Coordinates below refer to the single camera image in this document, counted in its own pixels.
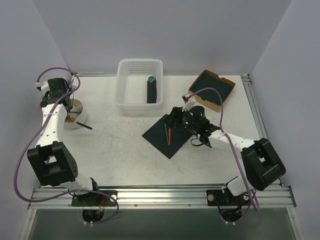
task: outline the black mat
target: black mat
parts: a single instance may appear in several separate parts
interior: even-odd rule
[[[168,159],[172,158],[191,136],[192,134],[185,128],[172,128],[171,143],[169,146],[167,142],[165,124],[163,123],[162,118],[160,118],[159,121],[157,121],[142,135],[142,137],[144,137]]]

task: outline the cardboard box lid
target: cardboard box lid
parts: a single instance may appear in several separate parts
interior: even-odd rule
[[[236,84],[229,79],[219,77],[216,73],[209,70],[204,70],[193,82],[188,92],[190,94],[193,94],[203,88],[214,88],[220,93],[222,101],[224,103],[230,95],[231,91],[234,89],[235,85]],[[216,112],[220,111],[220,99],[215,92],[203,91],[195,95],[194,98],[198,103]]]

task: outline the metal frame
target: metal frame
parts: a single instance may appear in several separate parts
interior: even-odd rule
[[[78,73],[81,77],[114,76],[104,73]],[[267,132],[254,97],[249,75],[242,77],[243,86],[260,137]],[[208,208],[206,190],[221,189],[220,184],[207,185],[165,185],[165,186],[108,186],[102,190],[118,191],[121,209],[204,209]],[[42,187],[33,191],[32,199],[47,198],[64,192],[63,188]],[[290,187],[275,182],[264,191],[256,193],[262,208],[286,208],[297,240],[303,240],[302,230],[296,214],[296,203]],[[37,209],[96,209],[97,207],[73,207],[72,196],[66,194],[47,202],[30,203],[19,239],[28,239]]]
[[[121,209],[203,209],[208,208],[206,191],[221,189],[222,185],[219,184],[101,188],[118,192],[117,202]],[[48,198],[65,191],[64,188],[43,187],[33,191],[32,199]],[[264,191],[257,191],[256,196],[262,208],[293,208],[296,205],[291,189],[279,184],[272,184]],[[30,203],[29,209],[97,209],[96,206],[71,206],[71,202],[72,196],[66,194],[48,202]]]

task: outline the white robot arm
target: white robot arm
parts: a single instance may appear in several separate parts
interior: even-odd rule
[[[36,87],[44,93],[41,102],[43,125],[56,101],[70,89],[63,78],[49,79]],[[97,190],[98,186],[92,178],[78,172],[75,159],[61,141],[65,119],[72,107],[69,97],[65,97],[57,105],[47,126],[40,133],[35,148],[28,150],[27,158],[43,186],[59,186],[70,190]],[[74,194],[84,195],[86,192],[79,191]]]
[[[202,106],[194,106],[196,99],[190,94],[182,97],[185,106],[174,107],[171,113],[164,118],[169,128],[186,128],[198,137],[203,145],[210,148],[222,149],[233,153],[229,139],[220,127],[210,123],[205,116]],[[286,168],[277,155],[270,141],[245,139],[228,133],[238,158],[243,161],[245,180],[249,189],[263,191],[278,178],[286,173]],[[242,176],[239,174],[225,184],[225,188],[233,196],[239,196],[247,189]]]

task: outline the white plastic basket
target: white plastic basket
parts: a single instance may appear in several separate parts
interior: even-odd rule
[[[156,103],[147,103],[147,80],[156,79]],[[155,110],[163,102],[164,68],[156,59],[133,58],[119,62],[114,102],[123,110]]]

